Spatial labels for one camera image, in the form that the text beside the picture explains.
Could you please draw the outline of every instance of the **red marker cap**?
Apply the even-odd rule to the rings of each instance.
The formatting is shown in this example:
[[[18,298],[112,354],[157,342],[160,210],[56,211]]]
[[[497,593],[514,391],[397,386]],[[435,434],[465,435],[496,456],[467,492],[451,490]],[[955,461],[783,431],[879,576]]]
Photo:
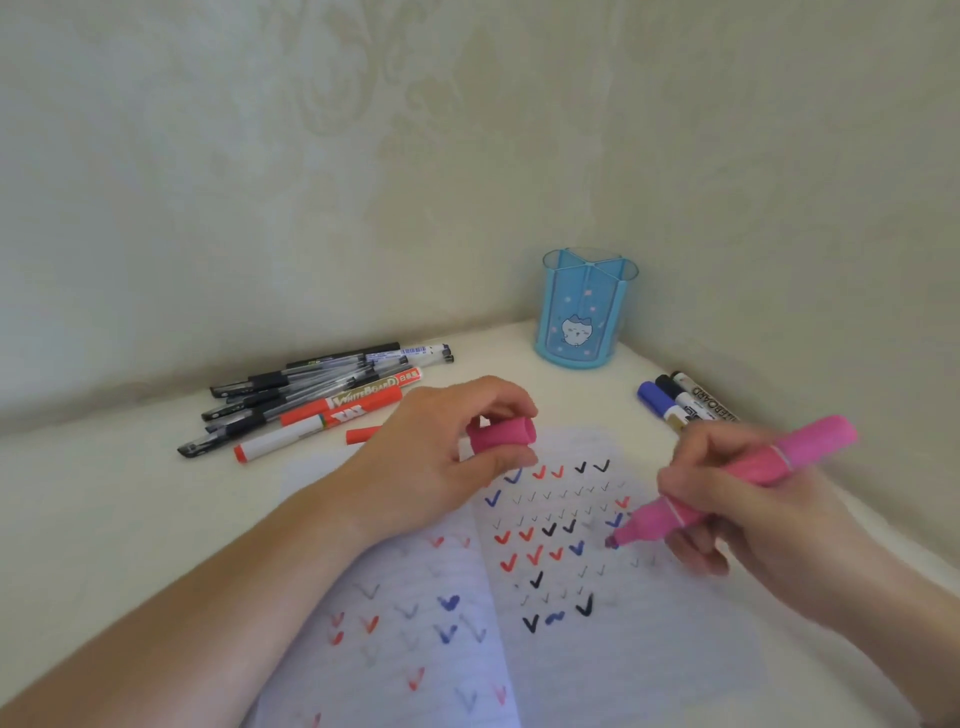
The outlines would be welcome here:
[[[359,427],[358,429],[349,429],[347,430],[347,444],[356,445],[357,443],[365,443],[371,439],[373,435],[376,434],[376,431],[380,429],[380,425],[374,425],[373,427]]]

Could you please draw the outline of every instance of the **notebook page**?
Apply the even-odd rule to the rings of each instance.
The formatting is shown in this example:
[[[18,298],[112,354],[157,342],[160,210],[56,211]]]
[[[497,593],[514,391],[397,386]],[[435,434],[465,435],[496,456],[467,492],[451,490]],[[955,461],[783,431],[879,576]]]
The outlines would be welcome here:
[[[295,464],[283,494],[355,450]],[[518,728],[469,506],[357,560],[284,656],[252,726]]]
[[[749,688],[753,634],[661,544],[603,541],[655,493],[600,431],[543,428],[540,464],[473,500],[524,728],[607,725]]]

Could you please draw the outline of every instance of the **white table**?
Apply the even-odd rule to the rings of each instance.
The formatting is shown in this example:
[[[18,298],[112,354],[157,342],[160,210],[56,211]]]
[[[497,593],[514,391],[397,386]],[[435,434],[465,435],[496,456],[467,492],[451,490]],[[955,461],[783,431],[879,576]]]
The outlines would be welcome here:
[[[637,474],[653,478],[676,437],[635,392],[662,371],[622,345],[607,367],[565,370],[534,353],[533,335],[525,323],[447,337],[457,361],[431,368],[426,381],[512,379],[533,395],[539,423],[605,426]],[[230,449],[180,457],[176,446],[200,434],[199,413],[210,405],[204,390],[0,439],[0,702],[267,513],[287,462],[344,442],[344,431],[333,430],[247,466]],[[960,574],[851,504],[902,558],[960,591]],[[733,597],[759,634],[769,681],[759,694],[690,708],[663,725],[915,725],[855,650],[787,612],[742,571],[732,579]]]

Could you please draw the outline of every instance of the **open notebook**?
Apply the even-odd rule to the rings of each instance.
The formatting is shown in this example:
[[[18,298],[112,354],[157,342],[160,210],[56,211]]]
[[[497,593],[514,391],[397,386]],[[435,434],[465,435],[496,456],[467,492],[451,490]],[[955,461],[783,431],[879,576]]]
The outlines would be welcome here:
[[[544,428],[535,450],[534,469],[364,554],[249,724],[618,725],[754,685],[753,635],[714,585],[684,575],[662,545],[603,547],[653,495],[610,437]],[[297,463],[283,495],[354,451]]]

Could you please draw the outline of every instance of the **hand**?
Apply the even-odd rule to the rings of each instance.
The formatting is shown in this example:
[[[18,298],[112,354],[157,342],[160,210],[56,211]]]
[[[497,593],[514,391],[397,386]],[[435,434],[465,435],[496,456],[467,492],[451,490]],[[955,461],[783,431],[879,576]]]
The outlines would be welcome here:
[[[537,406],[523,388],[496,376],[444,389],[419,387],[329,482],[321,481],[364,546],[423,528],[498,475],[537,463],[522,445],[460,462],[457,442],[480,415],[493,422],[535,417]]]
[[[675,531],[666,542],[694,573],[724,575],[729,565],[716,549],[720,538],[776,598],[808,619],[838,628],[844,589],[882,549],[815,468],[804,468],[774,488],[759,488],[718,469],[777,437],[732,423],[687,427],[670,466],[658,475],[658,486],[716,515]]]

